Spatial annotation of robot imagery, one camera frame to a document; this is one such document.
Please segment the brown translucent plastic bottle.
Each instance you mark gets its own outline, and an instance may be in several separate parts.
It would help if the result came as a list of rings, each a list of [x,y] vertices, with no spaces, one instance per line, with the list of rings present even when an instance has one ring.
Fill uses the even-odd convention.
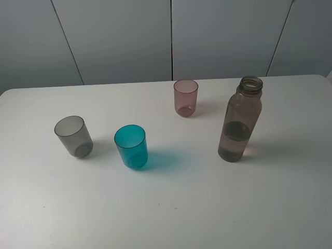
[[[228,162],[242,158],[262,110],[263,81],[245,76],[229,99],[218,145],[219,156]]]

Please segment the teal translucent plastic cup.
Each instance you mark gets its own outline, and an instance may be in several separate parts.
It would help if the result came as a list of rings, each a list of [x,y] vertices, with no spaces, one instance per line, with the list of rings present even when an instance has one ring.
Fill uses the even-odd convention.
[[[147,163],[146,133],[142,127],[123,126],[115,133],[114,141],[125,166],[137,170]]]

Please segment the pink translucent plastic cup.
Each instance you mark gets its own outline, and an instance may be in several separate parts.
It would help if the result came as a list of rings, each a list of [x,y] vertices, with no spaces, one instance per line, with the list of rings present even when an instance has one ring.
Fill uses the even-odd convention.
[[[174,108],[181,117],[190,117],[196,110],[198,83],[183,79],[174,83]]]

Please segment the grey translucent plastic cup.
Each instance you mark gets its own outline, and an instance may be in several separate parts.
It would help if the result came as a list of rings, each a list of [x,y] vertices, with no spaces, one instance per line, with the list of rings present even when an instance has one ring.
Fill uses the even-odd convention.
[[[83,158],[93,150],[93,141],[80,116],[68,116],[54,127],[54,132],[68,153],[75,158]]]

